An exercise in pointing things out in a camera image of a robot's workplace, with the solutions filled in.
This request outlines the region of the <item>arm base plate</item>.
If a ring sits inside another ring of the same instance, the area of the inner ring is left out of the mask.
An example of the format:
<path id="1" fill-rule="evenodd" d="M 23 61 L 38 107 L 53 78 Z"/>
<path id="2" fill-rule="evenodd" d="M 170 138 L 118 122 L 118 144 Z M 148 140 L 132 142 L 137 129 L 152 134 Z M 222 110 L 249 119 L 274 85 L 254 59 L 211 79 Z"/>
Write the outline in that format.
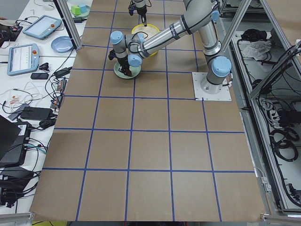
<path id="1" fill-rule="evenodd" d="M 231 101 L 227 79 L 220 85 L 213 85 L 207 81 L 206 72 L 192 72 L 194 96 L 198 101 Z"/>

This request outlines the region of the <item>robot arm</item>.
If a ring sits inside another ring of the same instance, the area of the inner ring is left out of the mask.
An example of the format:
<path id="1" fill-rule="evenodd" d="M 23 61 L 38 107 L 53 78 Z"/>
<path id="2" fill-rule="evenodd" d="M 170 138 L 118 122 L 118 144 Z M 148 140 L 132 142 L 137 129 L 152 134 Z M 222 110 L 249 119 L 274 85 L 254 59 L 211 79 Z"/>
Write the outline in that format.
<path id="1" fill-rule="evenodd" d="M 185 35 L 198 32 L 209 68 L 206 80 L 215 86 L 223 83 L 231 66 L 226 71 L 219 69 L 223 63 L 230 63 L 222 54 L 222 43 L 218 40 L 214 27 L 214 22 L 219 18 L 219 3 L 213 4 L 211 0 L 186 0 L 184 5 L 186 11 L 178 21 L 148 39 L 145 39 L 143 32 L 124 35 L 121 31 L 114 31 L 110 34 L 113 50 L 109 53 L 109 59 L 117 59 L 114 72 L 118 77 L 136 77 L 141 71 L 143 59 Z"/>
<path id="2" fill-rule="evenodd" d="M 128 6 L 128 12 L 130 16 L 134 14 L 134 11 L 137 12 L 137 14 L 141 17 L 142 24 L 146 27 L 147 26 L 147 8 L 152 7 L 151 1 L 149 1 L 149 4 L 146 3 L 145 0 L 131 0 L 130 4 Z"/>

